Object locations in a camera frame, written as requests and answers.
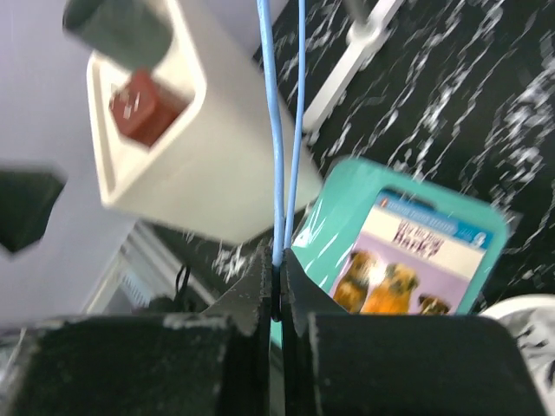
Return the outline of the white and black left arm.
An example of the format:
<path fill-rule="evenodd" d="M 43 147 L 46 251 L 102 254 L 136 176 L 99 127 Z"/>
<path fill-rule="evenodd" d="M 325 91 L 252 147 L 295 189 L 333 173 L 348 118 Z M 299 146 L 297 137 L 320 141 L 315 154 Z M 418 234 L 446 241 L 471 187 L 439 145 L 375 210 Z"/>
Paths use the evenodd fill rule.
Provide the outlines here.
<path fill-rule="evenodd" d="M 56 165 L 1 164 L 1 252 L 14 257 L 40 242 L 67 176 Z"/>

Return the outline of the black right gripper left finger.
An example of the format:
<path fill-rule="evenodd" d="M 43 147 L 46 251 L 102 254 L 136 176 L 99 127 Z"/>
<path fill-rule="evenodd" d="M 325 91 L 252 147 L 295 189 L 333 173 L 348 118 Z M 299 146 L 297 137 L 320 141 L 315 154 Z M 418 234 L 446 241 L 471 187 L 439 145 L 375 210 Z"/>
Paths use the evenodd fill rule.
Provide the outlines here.
<path fill-rule="evenodd" d="M 4 415 L 266 415 L 271 252 L 194 313 L 77 315 L 1 330 Z"/>

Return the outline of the striped white tank top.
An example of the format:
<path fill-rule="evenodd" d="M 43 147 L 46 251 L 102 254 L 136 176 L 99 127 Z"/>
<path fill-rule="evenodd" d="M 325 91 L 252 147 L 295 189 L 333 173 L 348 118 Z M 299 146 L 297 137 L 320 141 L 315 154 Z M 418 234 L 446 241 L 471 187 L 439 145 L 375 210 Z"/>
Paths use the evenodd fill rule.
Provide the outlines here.
<path fill-rule="evenodd" d="M 554 308 L 536 309 L 522 326 L 506 326 L 532 373 L 538 390 L 554 413 Z"/>

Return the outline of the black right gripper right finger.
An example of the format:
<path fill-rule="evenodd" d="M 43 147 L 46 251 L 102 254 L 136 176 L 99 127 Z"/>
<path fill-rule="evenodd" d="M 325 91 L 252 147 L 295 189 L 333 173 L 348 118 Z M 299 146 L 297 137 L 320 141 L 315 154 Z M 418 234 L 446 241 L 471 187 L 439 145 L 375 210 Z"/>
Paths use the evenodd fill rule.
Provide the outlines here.
<path fill-rule="evenodd" d="M 480 315 L 351 315 L 281 269 L 289 415 L 544 415 L 516 341 Z"/>

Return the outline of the light blue wire hanger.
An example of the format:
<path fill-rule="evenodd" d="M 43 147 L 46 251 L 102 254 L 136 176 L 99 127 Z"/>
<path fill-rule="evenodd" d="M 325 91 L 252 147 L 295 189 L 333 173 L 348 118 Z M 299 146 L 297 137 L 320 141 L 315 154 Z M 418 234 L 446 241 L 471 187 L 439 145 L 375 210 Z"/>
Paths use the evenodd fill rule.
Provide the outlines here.
<path fill-rule="evenodd" d="M 258 20 L 261 35 L 261 50 L 264 66 L 264 83 L 268 113 L 271 123 L 271 135 L 274 159 L 274 226 L 271 261 L 278 267 L 283 261 L 283 252 L 291 247 L 295 205 L 297 196 L 297 180 L 299 173 L 300 153 L 303 137 L 302 121 L 305 98 L 305 18 L 306 2 L 298 3 L 298 77 L 297 77 L 297 112 L 295 133 L 291 158 L 291 176 L 289 191 L 284 190 L 284 137 L 281 113 L 278 104 L 278 84 L 275 65 L 274 44 L 271 28 L 270 2 L 258 0 Z"/>

